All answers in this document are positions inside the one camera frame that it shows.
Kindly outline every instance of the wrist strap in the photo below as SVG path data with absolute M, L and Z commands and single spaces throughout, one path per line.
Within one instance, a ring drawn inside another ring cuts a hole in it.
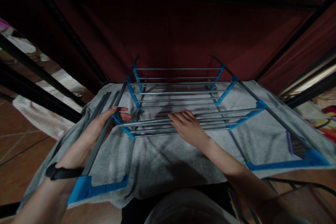
M 76 168 L 76 169 L 66 169 L 66 168 L 56 168 L 55 165 L 57 163 L 53 163 L 50 165 L 46 171 L 45 175 L 50 178 L 50 180 L 57 179 L 71 179 L 75 177 L 81 176 L 84 168 Z

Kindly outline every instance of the tiled floor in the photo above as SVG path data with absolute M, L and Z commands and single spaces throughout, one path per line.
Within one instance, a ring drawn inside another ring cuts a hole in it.
M 49 73 L 54 73 L 60 67 L 52 61 L 38 62 Z M 30 80 L 37 82 L 41 79 L 19 63 L 11 65 L 13 69 Z M 16 94 L 4 88 L 0 91 L 12 97 Z M 90 101 L 93 95 L 84 94 L 83 100 Z M 0 100 L 0 205 L 21 200 L 34 173 L 50 152 L 56 141 L 35 128 L 13 105 Z M 274 177 L 321 183 L 336 190 L 335 170 L 296 170 L 290 173 L 278 174 Z M 289 185 L 272 182 L 279 193 L 292 188 Z M 336 210 L 336 197 L 322 191 L 321 194 Z M 247 209 L 244 209 L 246 219 L 253 223 Z M 66 211 L 62 223 L 120 223 L 121 211 L 110 203 L 84 204 Z

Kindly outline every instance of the striped cloth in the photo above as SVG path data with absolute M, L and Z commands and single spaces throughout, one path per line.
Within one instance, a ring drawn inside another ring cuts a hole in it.
M 53 77 L 75 95 L 83 95 L 85 87 L 79 84 L 64 70 L 60 70 L 54 73 Z M 60 93 L 46 81 L 43 80 L 36 84 L 77 112 L 82 112 L 83 108 L 81 106 L 75 103 L 72 99 Z M 18 95 L 15 98 L 13 105 L 21 112 L 21 114 L 24 115 L 24 117 L 26 117 L 31 122 L 31 124 L 56 140 L 59 140 L 73 125 L 75 125 L 73 122 L 24 98 L 21 95 Z

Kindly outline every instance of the drying rack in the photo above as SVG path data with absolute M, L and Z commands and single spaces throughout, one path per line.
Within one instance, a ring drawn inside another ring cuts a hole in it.
M 196 118 L 201 123 L 202 128 L 205 131 L 218 131 L 218 130 L 228 130 L 233 141 L 235 142 L 240 154 L 244 158 L 244 161 L 247 167 L 251 171 L 257 170 L 268 170 L 268 169 L 283 169 L 283 168 L 303 168 L 303 167 L 318 167 L 318 166 L 331 166 L 331 164 L 318 152 L 316 151 L 311 144 L 304 139 L 302 136 L 298 135 L 291 127 L 289 127 L 277 114 L 275 114 L 259 97 L 257 97 L 243 82 L 239 80 L 239 78 L 234 75 L 225 64 L 223 64 L 217 57 L 212 55 L 212 57 L 220 64 L 218 68 L 137 68 L 136 63 L 139 56 L 136 57 L 135 61 L 132 64 L 131 70 L 128 73 L 126 80 L 121 88 L 118 91 L 114 98 L 112 99 L 112 103 L 109 105 L 109 108 L 112 106 L 118 106 L 121 100 L 121 97 L 127 88 L 135 106 L 138 109 L 138 113 L 136 116 L 136 121 L 133 122 L 123 122 L 119 116 L 119 111 L 117 111 L 114 115 L 112 115 L 108 121 L 106 122 L 102 133 L 100 134 L 98 141 L 92 151 L 88 164 L 86 165 L 82 176 L 77 179 L 76 185 L 72 191 L 72 194 L 69 198 L 68 203 L 74 203 L 80 200 L 84 200 L 87 198 L 91 198 L 94 196 L 98 196 L 107 192 L 115 191 L 127 186 L 128 182 L 128 175 L 131 166 L 131 159 L 133 154 L 133 147 L 134 142 L 137 138 L 142 137 L 154 137 L 154 136 L 162 136 L 162 135 L 173 135 L 178 134 L 174 127 L 163 127 L 167 125 L 171 125 L 170 118 L 162 118 L 162 119 L 153 119 L 153 120 L 145 120 L 139 121 L 140 118 L 140 111 L 143 109 L 155 109 L 155 108 L 163 108 L 163 107 L 186 107 L 186 106 L 215 106 L 218 112 L 213 113 L 203 113 L 203 114 L 196 114 Z M 169 71 L 169 70 L 185 70 L 185 71 L 192 71 L 192 70 L 218 70 L 218 74 L 216 76 L 210 77 L 166 77 L 166 78 L 146 78 L 146 77 L 139 77 L 138 71 L 141 70 L 159 70 L 159 71 Z M 231 76 L 231 81 L 218 81 L 221 77 L 222 73 L 227 71 Z M 136 82 L 131 81 L 131 74 L 134 74 Z M 202 79 L 203 81 L 197 82 L 147 82 L 148 80 L 158 80 L 158 79 Z M 229 86 L 224 90 L 218 90 L 216 84 L 218 83 L 229 83 Z M 230 111 L 222 111 L 219 107 L 223 99 L 228 95 L 228 93 L 234 88 L 236 84 L 241 85 L 255 100 L 256 106 L 254 108 L 243 108 L 239 110 L 230 110 Z M 140 92 L 134 91 L 134 86 L 139 87 Z M 164 91 L 164 92 L 146 92 L 145 88 L 162 88 L 162 87 L 175 87 L 175 86 L 205 86 L 206 90 L 198 90 L 198 91 Z M 221 93 L 220 96 L 214 96 L 215 93 Z M 208 95 L 208 97 L 204 98 L 179 98 L 179 99 L 159 99 L 159 100 L 144 100 L 145 96 L 148 95 L 190 95 L 190 94 L 199 94 L 199 95 Z M 93 113 L 91 121 L 95 116 L 97 116 L 104 105 L 106 104 L 110 94 L 105 94 L 100 103 L 98 104 L 95 112 Z M 211 103 L 203 103 L 203 104 L 181 104 L 181 105 L 168 105 L 168 106 L 143 106 L 143 104 L 148 104 L 151 102 L 180 102 L 180 101 L 188 101 L 188 102 L 195 102 L 198 100 L 210 100 Z M 292 136 L 292 138 L 296 139 L 301 146 L 305 149 L 304 151 L 304 158 L 294 161 L 284 161 L 284 162 L 277 162 L 277 163 L 268 163 L 262 165 L 255 165 L 247 155 L 243 152 L 239 142 L 237 141 L 236 137 L 234 136 L 232 130 L 238 127 L 239 125 L 243 124 L 247 120 L 251 119 L 252 117 L 256 116 L 257 114 L 261 113 L 262 111 L 266 110 L 271 116 L 280 123 L 285 130 Z M 235 113 L 243 113 L 247 112 L 246 115 L 241 116 L 229 116 L 226 117 L 226 114 L 235 114 Z M 104 184 L 99 186 L 92 186 L 92 176 L 89 176 L 89 172 L 92 168 L 92 165 L 95 161 L 95 158 L 98 154 L 98 151 L 103 143 L 103 139 L 109 125 L 114 122 L 123 132 L 125 132 L 131 141 L 129 152 L 128 152 L 128 161 L 127 161 L 127 169 L 125 175 L 123 176 L 120 182 Z

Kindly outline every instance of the black cable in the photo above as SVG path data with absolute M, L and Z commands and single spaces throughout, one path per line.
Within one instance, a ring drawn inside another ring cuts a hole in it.
M 16 158 L 17 156 L 21 155 L 22 153 L 24 153 L 25 151 L 29 150 L 31 147 L 34 147 L 35 145 L 37 145 L 38 143 L 46 140 L 47 138 L 49 138 L 50 136 L 46 137 L 46 138 L 43 138 L 41 139 L 40 141 L 37 141 L 36 143 L 30 145 L 28 148 L 24 149 L 23 151 L 21 151 L 20 153 L 16 154 L 14 157 L 8 159 L 7 161 L 3 162 L 2 164 L 0 164 L 0 167 L 7 164 L 9 161 L 12 161 L 14 158 Z

